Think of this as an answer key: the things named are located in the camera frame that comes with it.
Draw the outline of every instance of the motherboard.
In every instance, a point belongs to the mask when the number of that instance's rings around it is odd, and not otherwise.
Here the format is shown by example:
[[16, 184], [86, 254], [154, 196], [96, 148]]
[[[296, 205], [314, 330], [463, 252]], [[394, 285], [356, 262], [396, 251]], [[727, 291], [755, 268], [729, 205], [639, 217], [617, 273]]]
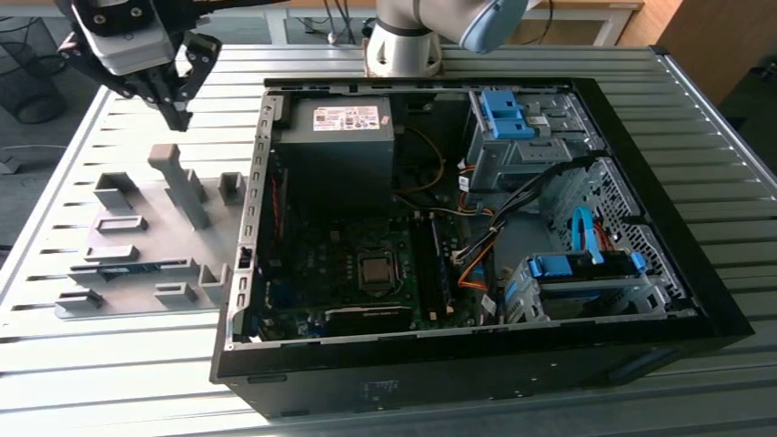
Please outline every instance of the motherboard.
[[304, 223], [287, 260], [271, 261], [282, 273], [266, 285], [267, 337], [474, 326], [476, 298], [455, 293], [444, 263], [459, 226], [444, 214]]

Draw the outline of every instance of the wire mesh trash bin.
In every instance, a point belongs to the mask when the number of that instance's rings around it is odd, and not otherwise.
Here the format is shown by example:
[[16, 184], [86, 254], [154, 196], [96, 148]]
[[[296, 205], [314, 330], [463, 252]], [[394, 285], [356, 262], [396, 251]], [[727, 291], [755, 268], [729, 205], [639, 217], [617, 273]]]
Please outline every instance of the wire mesh trash bin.
[[63, 71], [64, 59], [58, 54], [58, 45], [43, 18], [0, 16], [0, 44], [12, 43], [27, 45], [35, 52], [35, 56], [30, 59], [18, 59], [22, 66], [27, 68], [24, 62], [34, 59], [38, 62], [32, 67], [42, 67], [50, 75]]
[[46, 123], [64, 112], [64, 97], [34, 49], [0, 41], [0, 107], [20, 121]]

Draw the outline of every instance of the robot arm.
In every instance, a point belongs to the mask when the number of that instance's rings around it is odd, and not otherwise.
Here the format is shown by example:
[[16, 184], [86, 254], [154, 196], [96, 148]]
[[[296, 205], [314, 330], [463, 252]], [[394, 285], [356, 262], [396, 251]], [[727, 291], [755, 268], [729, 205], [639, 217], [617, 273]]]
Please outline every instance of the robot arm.
[[504, 44], [539, 0], [384, 0], [367, 47], [371, 76], [434, 76], [443, 65], [440, 37], [476, 53]]
[[[212, 36], [191, 32], [220, 9], [286, 0], [56, 0], [74, 33], [60, 54], [84, 75], [122, 96], [140, 96], [172, 130], [186, 131], [195, 98], [222, 51]], [[498, 48], [536, 0], [378, 0], [378, 24], [367, 49], [372, 76], [432, 76], [443, 50], [436, 34], [468, 50]], [[175, 57], [182, 46], [191, 70]]]
[[[202, 17], [219, 9], [284, 0], [58, 0], [74, 33], [60, 46], [68, 64], [122, 96], [140, 96], [172, 130], [186, 131], [195, 98], [212, 71], [222, 42], [195, 34]], [[182, 46], [191, 69], [182, 74]]]

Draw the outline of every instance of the computer case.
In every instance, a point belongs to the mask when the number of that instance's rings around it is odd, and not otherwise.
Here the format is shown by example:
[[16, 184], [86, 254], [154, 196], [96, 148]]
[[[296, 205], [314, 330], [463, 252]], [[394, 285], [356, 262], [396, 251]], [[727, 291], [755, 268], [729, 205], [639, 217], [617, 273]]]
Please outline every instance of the computer case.
[[[752, 335], [592, 79], [266, 89], [212, 381], [267, 418], [620, 385]], [[300, 175], [311, 144], [338, 148], [326, 178]], [[350, 150], [375, 166], [352, 190]]]

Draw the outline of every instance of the metal table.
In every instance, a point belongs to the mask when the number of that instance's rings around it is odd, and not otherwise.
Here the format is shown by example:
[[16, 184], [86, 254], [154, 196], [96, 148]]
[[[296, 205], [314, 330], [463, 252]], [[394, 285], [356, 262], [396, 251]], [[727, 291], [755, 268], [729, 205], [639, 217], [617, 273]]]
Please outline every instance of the metal table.
[[[757, 334], [625, 387], [267, 423], [211, 385], [216, 312], [60, 321], [107, 171], [159, 178], [154, 143], [178, 142], [202, 178], [250, 168], [263, 79], [359, 76], [362, 50], [228, 46], [170, 132], [138, 99], [102, 90], [0, 273], [0, 429], [36, 424], [78, 435], [291, 432], [316, 435], [747, 435], [777, 432], [777, 184], [677, 68], [647, 49], [514, 47], [446, 53], [451, 76], [592, 76], [703, 244]], [[323, 430], [343, 428], [327, 433]]]

